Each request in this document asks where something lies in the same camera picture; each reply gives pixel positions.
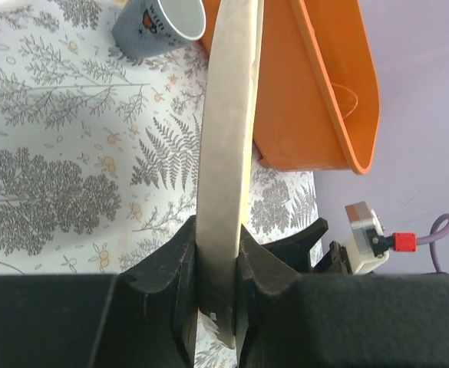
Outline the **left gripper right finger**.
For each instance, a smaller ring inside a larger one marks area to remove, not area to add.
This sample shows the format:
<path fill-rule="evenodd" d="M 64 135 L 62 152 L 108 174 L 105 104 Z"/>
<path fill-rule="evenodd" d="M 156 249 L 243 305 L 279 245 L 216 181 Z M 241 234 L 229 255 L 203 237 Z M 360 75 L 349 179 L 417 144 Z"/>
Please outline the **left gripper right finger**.
<path fill-rule="evenodd" d="M 300 273 L 242 233 L 241 367 L 449 367 L 449 274 Z"/>

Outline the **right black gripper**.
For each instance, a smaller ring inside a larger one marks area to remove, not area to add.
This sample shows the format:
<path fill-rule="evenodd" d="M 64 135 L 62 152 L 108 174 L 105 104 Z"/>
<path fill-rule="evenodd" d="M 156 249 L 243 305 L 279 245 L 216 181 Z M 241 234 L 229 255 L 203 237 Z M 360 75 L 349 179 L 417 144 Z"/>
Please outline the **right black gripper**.
<path fill-rule="evenodd" d="M 315 267 L 312 266 L 310 251 L 327 231 L 327 221 L 318 218 L 300 232 L 264 244 L 264 248 L 299 273 L 353 274 L 346 247 L 336 241 L 330 243 L 328 252 Z"/>

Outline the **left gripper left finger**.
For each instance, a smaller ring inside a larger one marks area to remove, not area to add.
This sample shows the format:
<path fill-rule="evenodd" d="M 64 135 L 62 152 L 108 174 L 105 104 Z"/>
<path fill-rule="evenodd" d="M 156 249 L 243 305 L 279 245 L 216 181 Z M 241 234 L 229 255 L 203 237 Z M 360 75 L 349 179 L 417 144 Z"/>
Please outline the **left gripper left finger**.
<path fill-rule="evenodd" d="M 0 367 L 192 367 L 195 223 L 120 274 L 0 275 Z"/>

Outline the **cream plate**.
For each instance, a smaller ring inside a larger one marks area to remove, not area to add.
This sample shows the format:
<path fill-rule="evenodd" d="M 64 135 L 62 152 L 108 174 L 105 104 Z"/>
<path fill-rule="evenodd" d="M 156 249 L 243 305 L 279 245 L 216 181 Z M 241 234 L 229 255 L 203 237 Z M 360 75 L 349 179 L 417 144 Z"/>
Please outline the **cream plate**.
<path fill-rule="evenodd" d="M 247 213 L 262 45 L 262 1 L 222 1 L 210 49 L 196 196 L 198 304 L 205 328 L 236 345 L 236 260 Z"/>

